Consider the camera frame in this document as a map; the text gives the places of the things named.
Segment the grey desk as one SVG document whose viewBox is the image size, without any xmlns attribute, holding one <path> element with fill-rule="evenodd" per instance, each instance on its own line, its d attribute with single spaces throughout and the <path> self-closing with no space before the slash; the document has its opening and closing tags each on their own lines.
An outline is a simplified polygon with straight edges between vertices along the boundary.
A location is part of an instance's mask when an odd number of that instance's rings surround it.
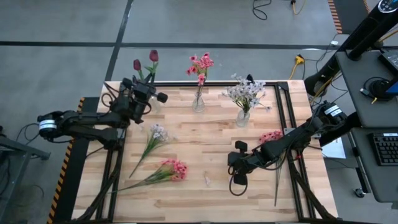
<svg viewBox="0 0 398 224">
<path fill-rule="evenodd" d="M 359 156 L 376 201 L 393 203 L 394 208 L 398 208 L 398 166 L 379 166 L 369 140 L 372 133 L 398 134 L 398 96 L 391 101 L 372 103 L 360 93 L 372 77 L 394 78 L 378 59 L 379 55 L 379 52 L 370 51 L 362 54 L 359 60 L 351 60 L 347 53 L 338 52 L 336 60 L 361 123 L 348 132 L 350 143 Z"/>
</svg>

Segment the orange-striped black floor mat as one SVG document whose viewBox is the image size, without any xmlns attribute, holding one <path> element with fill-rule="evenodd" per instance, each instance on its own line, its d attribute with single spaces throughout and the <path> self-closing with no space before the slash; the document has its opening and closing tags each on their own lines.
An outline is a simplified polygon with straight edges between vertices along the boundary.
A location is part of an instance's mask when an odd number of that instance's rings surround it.
<svg viewBox="0 0 398 224">
<path fill-rule="evenodd" d="M 339 34 L 350 35 L 368 16 L 366 0 L 327 0 L 335 29 Z"/>
</svg>

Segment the tall conical glass vase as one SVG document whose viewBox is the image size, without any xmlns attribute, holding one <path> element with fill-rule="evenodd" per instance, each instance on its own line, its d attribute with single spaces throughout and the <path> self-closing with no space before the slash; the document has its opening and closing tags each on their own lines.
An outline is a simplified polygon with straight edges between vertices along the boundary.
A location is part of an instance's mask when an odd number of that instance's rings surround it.
<svg viewBox="0 0 398 224">
<path fill-rule="evenodd" d="M 201 93 L 195 93 L 195 99 L 193 100 L 192 108 L 193 111 L 196 113 L 201 113 L 204 111 L 205 103 L 203 101 L 203 98 L 201 97 Z"/>
</svg>

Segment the white artificial flower bunch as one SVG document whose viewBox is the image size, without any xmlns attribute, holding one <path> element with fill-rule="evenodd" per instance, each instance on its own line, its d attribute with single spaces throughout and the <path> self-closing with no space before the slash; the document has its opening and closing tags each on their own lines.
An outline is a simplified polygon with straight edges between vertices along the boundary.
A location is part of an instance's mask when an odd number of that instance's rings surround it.
<svg viewBox="0 0 398 224">
<path fill-rule="evenodd" d="M 255 83 L 251 83 L 248 80 L 248 100 L 249 108 L 244 111 L 250 111 L 251 108 L 255 108 L 257 105 L 261 105 L 260 100 L 266 95 L 266 84 L 265 80 L 254 80 Z"/>
<path fill-rule="evenodd" d="M 159 124 L 153 124 L 150 127 L 149 133 L 147 135 L 146 146 L 142 152 L 141 158 L 139 159 L 135 168 L 130 173 L 129 178 L 131 178 L 134 175 L 137 168 L 141 165 L 141 163 L 150 153 L 152 153 L 155 149 L 163 145 L 166 145 L 168 142 L 169 142 L 168 131 Z"/>
<path fill-rule="evenodd" d="M 238 84 L 236 86 L 227 86 L 224 92 L 222 92 L 222 95 L 225 97 L 229 97 L 241 109 L 247 110 L 249 108 L 249 100 L 248 100 L 249 83 L 243 77 L 237 76 L 236 73 L 231 75 L 231 78 L 235 79 L 238 82 Z"/>
</svg>

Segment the dark red artificial tulip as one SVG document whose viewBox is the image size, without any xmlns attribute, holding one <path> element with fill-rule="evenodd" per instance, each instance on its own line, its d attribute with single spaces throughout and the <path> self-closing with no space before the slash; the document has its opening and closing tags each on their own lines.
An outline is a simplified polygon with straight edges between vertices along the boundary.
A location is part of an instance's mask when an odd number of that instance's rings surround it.
<svg viewBox="0 0 398 224">
<path fill-rule="evenodd" d="M 135 59 L 133 61 L 133 69 L 138 72 L 139 78 L 141 80 L 145 79 L 145 77 L 143 75 L 143 72 L 142 72 L 141 63 L 140 63 L 140 61 L 138 59 Z"/>
<path fill-rule="evenodd" d="M 159 54 L 157 50 L 151 50 L 149 54 L 149 59 L 152 61 L 152 66 L 146 66 L 146 70 L 149 71 L 150 74 L 156 74 L 157 67 L 159 64 Z"/>
</svg>

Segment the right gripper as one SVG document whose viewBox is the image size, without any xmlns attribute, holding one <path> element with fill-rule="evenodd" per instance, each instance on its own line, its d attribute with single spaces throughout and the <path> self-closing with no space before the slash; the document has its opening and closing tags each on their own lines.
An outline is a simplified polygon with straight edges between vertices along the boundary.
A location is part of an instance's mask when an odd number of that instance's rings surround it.
<svg viewBox="0 0 398 224">
<path fill-rule="evenodd" d="M 248 165 L 244 158 L 248 156 L 248 145 L 243 141 L 236 141 L 234 146 L 238 152 L 230 152 L 228 154 L 228 174 L 235 184 L 247 185 L 248 179 L 246 174 L 248 172 Z"/>
</svg>

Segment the grey metal cart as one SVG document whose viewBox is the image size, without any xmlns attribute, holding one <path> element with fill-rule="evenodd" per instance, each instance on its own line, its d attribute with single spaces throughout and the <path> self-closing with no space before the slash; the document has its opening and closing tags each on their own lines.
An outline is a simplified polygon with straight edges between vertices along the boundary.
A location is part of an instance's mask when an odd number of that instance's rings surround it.
<svg viewBox="0 0 398 224">
<path fill-rule="evenodd" d="M 6 224 L 6 211 L 14 198 L 32 157 L 47 160 L 50 153 L 8 138 L 0 126 L 0 224 Z"/>
</svg>

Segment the black tower fan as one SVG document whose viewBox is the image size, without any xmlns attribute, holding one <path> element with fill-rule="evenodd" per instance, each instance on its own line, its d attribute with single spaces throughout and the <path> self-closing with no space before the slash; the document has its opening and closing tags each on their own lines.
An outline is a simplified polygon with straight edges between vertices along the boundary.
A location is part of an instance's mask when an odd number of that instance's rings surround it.
<svg viewBox="0 0 398 224">
<path fill-rule="evenodd" d="M 314 97 L 320 95 L 340 72 L 338 53 L 345 53 L 351 60 L 357 60 L 396 24 L 398 24 L 398 0 L 380 0 L 324 66 L 304 80 L 307 93 Z"/>
</svg>

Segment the yellow power plug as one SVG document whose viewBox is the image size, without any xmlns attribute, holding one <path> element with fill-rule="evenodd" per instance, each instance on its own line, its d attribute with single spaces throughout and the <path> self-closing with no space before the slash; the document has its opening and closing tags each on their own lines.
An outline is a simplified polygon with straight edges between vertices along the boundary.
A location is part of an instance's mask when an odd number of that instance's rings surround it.
<svg viewBox="0 0 398 224">
<path fill-rule="evenodd" d="M 305 63 L 305 59 L 304 59 L 300 54 L 298 54 L 298 55 L 295 56 L 295 64 L 294 64 L 294 66 L 292 67 L 292 71 L 291 71 L 291 74 L 290 74 L 290 76 L 289 76 L 289 80 L 291 80 L 291 79 L 293 78 L 293 76 L 294 76 L 294 74 L 295 74 L 295 71 L 296 71 L 297 67 L 298 67 L 300 64 L 304 64 L 304 63 Z"/>
</svg>

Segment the ribbed round glass vase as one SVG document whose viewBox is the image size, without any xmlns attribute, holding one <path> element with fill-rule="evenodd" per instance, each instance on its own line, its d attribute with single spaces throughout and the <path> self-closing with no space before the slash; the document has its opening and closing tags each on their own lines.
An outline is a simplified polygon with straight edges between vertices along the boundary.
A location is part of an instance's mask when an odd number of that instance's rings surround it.
<svg viewBox="0 0 398 224">
<path fill-rule="evenodd" d="M 245 127 L 250 119 L 250 112 L 241 110 L 236 118 L 236 125 L 239 127 Z"/>
</svg>

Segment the black aluminium table frame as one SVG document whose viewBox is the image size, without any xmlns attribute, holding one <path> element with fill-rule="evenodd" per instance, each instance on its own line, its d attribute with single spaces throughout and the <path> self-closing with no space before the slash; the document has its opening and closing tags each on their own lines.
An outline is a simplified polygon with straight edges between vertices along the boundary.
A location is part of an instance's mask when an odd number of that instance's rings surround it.
<svg viewBox="0 0 398 224">
<path fill-rule="evenodd" d="M 141 126 L 127 131 L 119 178 L 119 189 L 136 184 L 151 174 L 162 161 L 184 162 L 185 180 L 163 182 L 120 191 L 114 200 L 105 198 L 103 208 L 114 210 L 113 221 L 125 223 L 217 223 L 294 222 L 296 205 L 304 216 L 309 210 L 304 196 L 294 197 L 289 167 L 280 172 L 277 205 L 274 206 L 275 171 L 256 169 L 248 176 L 248 186 L 229 184 L 227 156 L 237 140 L 256 147 L 262 134 L 301 125 L 311 115 L 303 81 L 290 80 L 268 85 L 261 105 L 251 111 L 248 124 L 236 125 L 238 107 L 222 95 L 220 82 L 203 90 L 205 110 L 196 113 L 192 101 L 194 82 L 165 83 L 159 91 L 168 95 L 160 113 L 144 117 Z M 169 142 L 150 153 L 129 178 L 146 146 L 153 124 L 163 126 Z M 209 187 L 204 176 L 211 180 Z"/>
</svg>

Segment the white paper sheet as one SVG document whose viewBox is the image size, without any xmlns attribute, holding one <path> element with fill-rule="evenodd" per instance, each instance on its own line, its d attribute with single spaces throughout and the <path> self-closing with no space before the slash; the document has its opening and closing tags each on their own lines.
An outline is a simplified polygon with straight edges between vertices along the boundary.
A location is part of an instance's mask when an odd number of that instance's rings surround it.
<svg viewBox="0 0 398 224">
<path fill-rule="evenodd" d="M 324 158 L 346 159 L 346 154 L 341 138 L 333 140 L 331 143 L 321 147 Z"/>
</svg>

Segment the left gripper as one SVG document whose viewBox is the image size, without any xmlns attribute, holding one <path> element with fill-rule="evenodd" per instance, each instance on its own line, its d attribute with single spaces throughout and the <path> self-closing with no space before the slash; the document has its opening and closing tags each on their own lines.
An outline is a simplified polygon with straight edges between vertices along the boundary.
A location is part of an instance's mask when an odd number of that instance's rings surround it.
<svg viewBox="0 0 398 224">
<path fill-rule="evenodd" d="M 142 116 L 150 113 L 152 109 L 149 104 L 151 96 L 156 96 L 161 103 L 165 103 L 168 100 L 167 94 L 156 90 L 154 82 L 155 74 L 151 74 L 151 77 L 146 77 L 143 80 L 138 80 L 136 77 L 131 80 L 128 78 L 123 78 L 122 80 L 123 86 L 128 90 L 129 108 L 127 109 L 127 115 L 136 124 L 143 123 Z"/>
</svg>

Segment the diamond-cut glass vase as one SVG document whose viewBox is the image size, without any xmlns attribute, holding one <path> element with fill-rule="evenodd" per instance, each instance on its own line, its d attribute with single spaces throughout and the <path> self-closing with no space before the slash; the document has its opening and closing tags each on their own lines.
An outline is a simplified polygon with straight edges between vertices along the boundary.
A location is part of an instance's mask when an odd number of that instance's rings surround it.
<svg viewBox="0 0 398 224">
<path fill-rule="evenodd" d="M 161 106 L 160 106 L 160 102 L 157 100 L 156 96 L 151 96 L 150 100 L 149 100 L 149 104 L 151 105 L 152 109 L 151 111 L 153 113 L 160 113 L 161 111 Z"/>
</svg>

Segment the pink artificial flower bunch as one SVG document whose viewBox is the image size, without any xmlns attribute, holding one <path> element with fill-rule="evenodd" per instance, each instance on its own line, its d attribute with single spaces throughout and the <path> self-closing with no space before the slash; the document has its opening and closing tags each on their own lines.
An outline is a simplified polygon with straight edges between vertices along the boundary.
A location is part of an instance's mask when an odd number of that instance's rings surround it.
<svg viewBox="0 0 398 224">
<path fill-rule="evenodd" d="M 210 58 L 210 53 L 204 53 L 200 58 L 197 55 L 190 57 L 191 66 L 186 71 L 187 75 L 195 74 L 197 76 L 198 91 L 195 99 L 195 103 L 199 104 L 199 98 L 201 97 L 201 91 L 208 78 L 208 69 L 214 65 L 214 61 Z"/>
<path fill-rule="evenodd" d="M 259 142 L 261 144 L 269 141 L 276 141 L 280 139 L 283 136 L 283 133 L 281 130 L 276 130 L 273 132 L 268 132 L 264 133 L 260 136 Z M 280 165 L 282 164 L 282 159 L 278 159 L 277 162 L 275 163 L 275 196 L 274 196 L 274 206 L 277 205 L 277 196 L 278 196 L 278 191 L 279 191 L 279 182 L 280 182 Z"/>
<path fill-rule="evenodd" d="M 166 161 L 162 161 L 160 167 L 144 180 L 119 190 L 112 190 L 109 192 L 109 194 L 146 185 L 185 180 L 187 176 L 187 169 L 188 167 L 184 162 L 175 159 L 168 159 Z"/>
</svg>

